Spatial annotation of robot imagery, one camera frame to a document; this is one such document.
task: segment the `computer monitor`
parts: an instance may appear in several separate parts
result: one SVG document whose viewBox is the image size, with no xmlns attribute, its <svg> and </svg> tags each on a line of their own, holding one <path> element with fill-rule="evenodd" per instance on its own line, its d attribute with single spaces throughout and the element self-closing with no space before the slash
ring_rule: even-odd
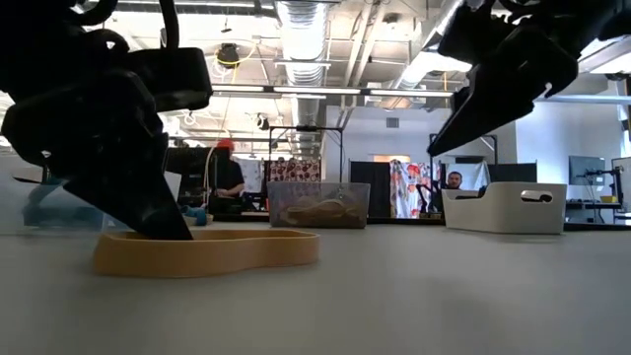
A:
<svg viewBox="0 0 631 355">
<path fill-rule="evenodd" d="M 604 158 L 570 156 L 571 185 L 604 186 L 604 176 L 594 175 L 605 170 Z"/>
</svg>

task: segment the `table surface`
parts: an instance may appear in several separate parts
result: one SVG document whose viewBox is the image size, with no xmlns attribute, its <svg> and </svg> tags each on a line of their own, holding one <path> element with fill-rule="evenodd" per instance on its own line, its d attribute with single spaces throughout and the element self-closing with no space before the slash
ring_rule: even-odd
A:
<svg viewBox="0 0 631 355">
<path fill-rule="evenodd" d="M 93 275 L 94 237 L 0 236 L 3 353 L 631 352 L 629 233 L 320 232 L 318 264 L 186 280 Z"/>
</svg>

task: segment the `man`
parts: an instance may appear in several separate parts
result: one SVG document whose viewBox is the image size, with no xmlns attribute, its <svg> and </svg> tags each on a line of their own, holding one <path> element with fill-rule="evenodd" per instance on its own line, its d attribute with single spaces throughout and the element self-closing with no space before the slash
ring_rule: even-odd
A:
<svg viewBox="0 0 631 355">
<path fill-rule="evenodd" d="M 217 143 L 217 148 L 228 148 L 231 157 L 228 162 L 228 170 L 225 172 L 217 172 L 217 196 L 228 198 L 239 197 L 241 192 L 245 189 L 245 180 L 239 163 L 232 160 L 235 144 L 232 140 L 226 138 Z"/>
<path fill-rule="evenodd" d="M 462 184 L 462 174 L 459 172 L 451 172 L 447 176 L 447 189 L 460 189 Z"/>
</svg>

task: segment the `robotic claw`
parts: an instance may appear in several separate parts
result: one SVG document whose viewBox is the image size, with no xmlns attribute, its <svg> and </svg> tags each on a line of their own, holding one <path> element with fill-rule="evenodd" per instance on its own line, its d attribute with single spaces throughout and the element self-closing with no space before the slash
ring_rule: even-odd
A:
<svg viewBox="0 0 631 355">
<path fill-rule="evenodd" d="M 157 112 L 207 107 L 212 88 L 203 52 L 178 48 L 174 1 L 160 4 L 165 47 L 129 52 L 121 35 L 83 29 L 107 20 L 116 0 L 83 13 L 77 0 L 2 1 L 0 90 L 15 102 L 2 134 L 137 232 L 189 240 L 163 176 L 168 136 Z"/>
<path fill-rule="evenodd" d="M 446 153 L 521 118 L 578 76 L 581 50 L 594 39 L 631 35 L 631 0 L 496 0 L 456 10 L 438 51 L 473 65 L 469 87 L 454 93 L 452 115 L 430 144 Z"/>
</svg>

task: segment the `white wall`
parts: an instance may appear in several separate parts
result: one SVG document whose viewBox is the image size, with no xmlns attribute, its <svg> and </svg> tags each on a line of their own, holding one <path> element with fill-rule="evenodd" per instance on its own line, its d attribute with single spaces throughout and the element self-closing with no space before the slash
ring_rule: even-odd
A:
<svg viewBox="0 0 631 355">
<path fill-rule="evenodd" d="M 327 124 L 337 123 L 339 107 L 327 108 Z M 429 146 L 429 135 L 437 133 L 447 117 L 447 109 L 426 112 L 422 109 L 397 109 L 386 111 L 376 107 L 358 107 L 351 116 L 344 130 L 343 174 L 347 180 L 348 161 L 371 162 L 374 155 L 407 155 L 412 162 L 429 163 L 426 150 Z M 399 128 L 386 128 L 387 117 L 398 117 Z M 513 163 L 517 160 L 516 130 L 514 124 L 502 127 L 492 134 L 498 134 L 499 161 Z M 324 139 L 323 169 L 324 179 L 339 180 L 339 147 L 330 136 Z M 449 156 L 474 155 L 485 156 L 493 161 L 493 152 L 481 141 L 476 140 L 457 148 L 438 160 L 449 161 Z"/>
<path fill-rule="evenodd" d="M 611 105 L 540 103 L 517 122 L 518 161 L 537 161 L 539 182 L 567 183 L 571 155 L 605 158 L 610 169 L 611 159 L 620 157 L 621 139 L 617 106 Z M 596 198 L 603 194 L 610 194 L 608 186 L 596 192 Z M 567 198 L 590 197 L 585 187 L 569 186 Z"/>
</svg>

